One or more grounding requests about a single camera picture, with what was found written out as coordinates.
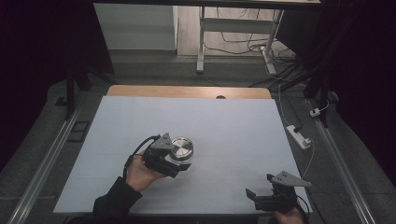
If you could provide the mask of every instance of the white wall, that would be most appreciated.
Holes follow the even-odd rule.
[[[172,6],[94,4],[108,49],[176,49]]]

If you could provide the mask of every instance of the round metal container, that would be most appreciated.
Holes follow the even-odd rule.
[[[175,161],[186,161],[193,153],[192,142],[190,139],[185,137],[177,137],[172,140],[172,144],[175,149],[169,153],[170,157]]]

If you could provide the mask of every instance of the white power strip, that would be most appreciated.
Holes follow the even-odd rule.
[[[318,108],[313,109],[313,110],[309,111],[309,114],[311,115],[312,118],[314,118],[314,117],[320,115],[320,110]]]
[[[294,129],[296,127],[294,127],[294,125],[290,125],[288,127],[286,127],[286,130],[288,130],[289,134],[294,138],[294,141],[298,144],[298,146],[301,149],[307,149],[309,147],[311,147],[311,140],[309,138],[303,138],[303,136],[300,134],[300,132],[295,133]]]

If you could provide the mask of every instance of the metal rail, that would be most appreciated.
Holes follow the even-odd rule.
[[[241,7],[291,10],[328,10],[351,9],[361,3],[361,0],[351,0],[347,3],[312,3],[312,2],[282,2],[272,0],[93,0],[94,3],[187,6],[187,7]]]
[[[73,124],[75,123],[78,114],[81,110],[81,106],[83,105],[86,99],[86,93],[81,93],[78,98],[78,105],[76,110],[71,115],[69,120],[66,120],[62,126],[62,129],[59,131],[56,136],[54,142],[52,143],[49,151],[45,155],[43,161],[40,163],[35,175],[27,186],[25,192],[21,196],[18,205],[15,207],[10,219],[8,220],[8,224],[22,224],[26,221],[26,218],[29,216],[30,211],[32,210],[33,205],[35,204],[35,200],[38,197],[41,189],[43,188],[47,177],[50,174],[50,171],[58,158],[59,153],[61,152],[62,147],[64,146],[64,142],[67,139],[67,135],[70,133],[73,128]]]
[[[332,157],[335,168],[337,169],[338,174],[344,182],[346,191],[348,192],[351,201],[353,202],[353,205],[355,206],[356,211],[361,218],[361,223],[375,224],[375,218],[367,202],[365,201],[359,186],[357,185],[352,174],[349,172],[347,164],[344,161],[344,158],[341,155],[338,146],[335,144],[334,139],[332,138],[332,134],[327,128],[323,126],[319,119],[315,119],[315,123],[317,124],[318,131],[330,153],[330,156]]]

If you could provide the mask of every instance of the white table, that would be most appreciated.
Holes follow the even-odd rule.
[[[266,174],[299,176],[274,100],[106,96],[54,212],[90,213],[132,151],[167,132],[190,138],[192,166],[152,184],[131,213],[258,214],[245,189],[271,195]],[[308,202],[304,189],[296,191]]]

